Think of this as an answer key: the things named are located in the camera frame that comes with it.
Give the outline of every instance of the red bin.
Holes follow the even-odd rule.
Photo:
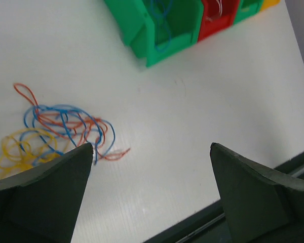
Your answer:
[[[204,5],[204,14],[198,41],[224,30],[234,23],[240,0],[201,0]],[[220,16],[220,6],[222,6],[222,15]]]

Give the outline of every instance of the yellow cable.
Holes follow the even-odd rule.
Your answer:
[[[22,141],[18,141],[15,138],[16,136],[25,132],[27,132],[27,134],[25,134]],[[30,140],[39,136],[48,138],[47,143],[33,149],[30,145]],[[68,141],[64,147],[62,151],[63,153],[67,151],[69,143],[70,141]],[[32,162],[37,158],[39,158],[40,163],[46,163],[59,157],[59,154],[55,152],[49,153],[45,155],[45,157],[42,157],[45,152],[51,150],[49,146],[57,150],[57,140],[51,133],[40,128],[21,129],[4,137],[1,142],[3,154],[0,157],[0,169],[3,171],[0,173],[0,179],[8,177],[14,171],[19,171],[20,173],[33,168]],[[4,159],[9,160],[13,165],[9,167],[2,166],[1,163]]]

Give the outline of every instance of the white string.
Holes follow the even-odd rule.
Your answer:
[[[219,7],[219,11],[218,11],[218,16],[216,17],[206,17],[206,19],[209,21],[209,22],[213,22],[215,19],[219,19],[220,17],[222,17],[222,14],[223,14],[223,4],[222,4],[222,0],[216,0],[217,4],[218,4],[218,7]]]

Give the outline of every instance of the table surface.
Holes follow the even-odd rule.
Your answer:
[[[304,151],[304,65],[285,3],[146,69],[103,0],[0,0],[0,140],[29,104],[70,103],[114,125],[72,242],[139,243],[219,199],[212,142],[269,167]]]

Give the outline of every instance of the red string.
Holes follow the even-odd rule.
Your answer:
[[[32,100],[27,96],[25,95],[24,93],[22,93],[18,87],[23,87],[24,89],[26,89],[31,97],[32,97]],[[14,89],[17,91],[18,94],[20,94],[22,97],[24,97],[30,104],[32,104],[33,106],[38,106],[39,103],[37,102],[37,99],[34,95],[34,93],[31,91],[31,89],[24,85],[24,84],[21,84],[21,83],[15,83],[14,84]],[[68,140],[69,137],[67,136],[63,136],[61,135],[59,132],[57,132],[56,130],[52,129],[50,126],[48,126],[46,123],[50,123],[52,125],[55,125],[57,127],[61,127],[63,129],[65,129],[64,125],[62,122],[57,122],[56,120],[53,120],[51,119],[50,117],[53,116],[53,117],[56,117],[56,116],[60,116],[59,113],[44,113],[44,114],[40,114],[38,112],[38,110],[36,109],[35,110],[36,112],[36,115],[38,117],[38,121],[39,123],[45,127],[46,129],[48,129],[50,132],[52,132],[53,134],[55,134],[56,136],[60,137],[60,138],[63,138],[63,139],[66,139]],[[101,148],[105,142],[106,142],[106,133],[108,132],[108,125],[106,123],[104,123],[100,118],[97,118],[97,117],[93,117],[94,121],[90,118],[90,117],[85,117],[85,118],[82,118],[80,116],[80,114],[78,113],[77,114],[79,116],[79,118],[81,118],[84,123],[86,124],[87,128],[85,128],[85,125],[82,121],[66,121],[65,124],[66,124],[66,127],[67,129],[69,130],[73,130],[74,131],[74,135],[72,136],[72,138],[74,138],[75,136],[78,135],[78,132],[77,132],[77,129],[82,129],[82,132],[80,133],[80,140],[79,142],[77,143],[77,147],[88,142],[87,138],[89,136],[89,134],[91,133],[92,131],[92,127],[95,125],[95,122],[96,121],[102,131],[102,143],[98,146],[98,148]],[[131,148],[128,148],[127,150],[123,151],[123,152],[119,152],[119,153],[110,153],[110,154],[107,154],[105,156],[102,156],[99,152],[98,152],[98,155],[99,155],[99,159],[105,159],[105,160],[108,160],[108,161],[116,161],[116,160],[119,160],[121,159],[122,157],[124,157],[125,154],[127,154],[129,151],[130,151]]]

